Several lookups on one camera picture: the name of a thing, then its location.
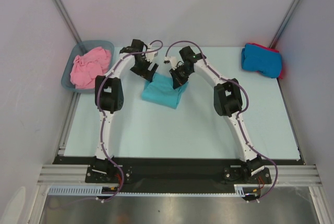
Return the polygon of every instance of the metal floor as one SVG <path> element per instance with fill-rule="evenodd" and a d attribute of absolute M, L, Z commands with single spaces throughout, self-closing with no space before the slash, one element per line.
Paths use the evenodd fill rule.
<path fill-rule="evenodd" d="M 48 196 L 57 207 L 79 197 Z M 258 203 L 230 197 L 122 196 L 109 203 L 83 201 L 51 210 L 45 207 L 40 224 L 157 224 L 157 223 L 319 223 L 308 187 L 277 187 Z"/>

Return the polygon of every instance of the pink cloth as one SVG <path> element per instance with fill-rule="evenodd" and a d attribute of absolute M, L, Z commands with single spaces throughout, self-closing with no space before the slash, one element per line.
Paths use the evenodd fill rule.
<path fill-rule="evenodd" d="M 77 89 L 94 88 L 96 76 L 108 71 L 110 61 L 111 52 L 100 46 L 90 50 L 84 56 L 77 55 L 70 74 L 72 84 Z"/>

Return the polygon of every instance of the teal cloth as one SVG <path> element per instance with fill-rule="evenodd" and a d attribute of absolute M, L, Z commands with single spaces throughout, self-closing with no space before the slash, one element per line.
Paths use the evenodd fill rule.
<path fill-rule="evenodd" d="M 155 73 L 153 81 L 145 83 L 141 98 L 145 101 L 176 109 L 187 86 L 188 82 L 177 89 L 173 89 L 172 78 Z"/>

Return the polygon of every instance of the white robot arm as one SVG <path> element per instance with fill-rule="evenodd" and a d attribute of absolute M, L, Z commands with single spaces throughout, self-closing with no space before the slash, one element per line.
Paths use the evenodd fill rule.
<path fill-rule="evenodd" d="M 234 84 L 236 79 L 230 82 L 228 78 L 220 75 L 207 60 L 203 60 L 202 54 L 195 54 L 187 46 L 180 50 L 182 65 L 177 65 L 176 57 L 165 57 L 165 63 L 171 63 L 170 74 L 173 78 L 173 88 L 176 89 L 188 81 L 190 74 L 196 73 L 204 78 L 214 90 L 214 108 L 216 112 L 223 116 L 229 125 L 235 142 L 239 149 L 239 158 L 245 164 L 249 176 L 264 169 L 261 157 L 256 154 L 249 146 L 254 147 L 247 132 L 242 110 L 242 97 L 240 88 Z"/>
<path fill-rule="evenodd" d="M 95 85 L 95 103 L 98 103 L 98 91 L 100 89 L 101 83 L 106 76 L 109 76 L 105 82 L 102 91 L 100 93 L 99 102 L 100 107 L 104 111 L 104 114 L 100 112 L 100 127 L 102 128 L 102 122 L 104 121 L 102 138 L 105 150 L 108 152 L 110 157 L 113 157 L 113 150 L 108 150 L 110 148 L 110 131 L 113 124 L 114 118 L 117 116 L 118 111 L 123 106 L 123 90 L 121 80 L 123 76 L 131 70 L 135 74 L 143 77 L 148 81 L 152 81 L 153 75 L 158 68 L 157 64 L 154 64 L 151 70 L 148 70 L 149 66 L 157 51 L 150 52 L 146 54 L 134 54 L 129 55 L 129 53 L 142 52 L 145 44 L 140 40 L 133 40 L 131 46 L 123 48 L 120 51 L 120 59 L 113 65 L 113 67 L 105 74 L 105 76 L 96 77 Z M 148 45 L 146 52 L 152 51 L 151 46 Z M 102 149 L 102 142 L 98 142 L 98 146 L 95 152 L 97 159 L 104 160 L 105 154 Z M 106 173 L 102 169 L 93 169 L 95 172 Z"/>

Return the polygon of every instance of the plastic laundry basket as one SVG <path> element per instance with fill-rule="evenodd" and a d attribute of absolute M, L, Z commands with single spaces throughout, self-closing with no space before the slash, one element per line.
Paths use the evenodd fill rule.
<path fill-rule="evenodd" d="M 69 59 L 67 61 L 63 76 L 62 76 L 62 86 L 70 91 L 79 92 L 79 93 L 94 93 L 94 89 L 76 89 L 75 85 L 71 83 L 70 73 L 73 68 L 73 61 L 77 55 L 83 56 L 85 53 L 88 53 L 90 50 L 101 46 L 105 50 L 109 50 L 111 52 L 111 58 L 114 56 L 114 45 L 105 40 L 87 40 L 78 43 L 72 50 Z M 108 70 L 112 67 L 112 61 L 110 60 L 110 64 Z"/>

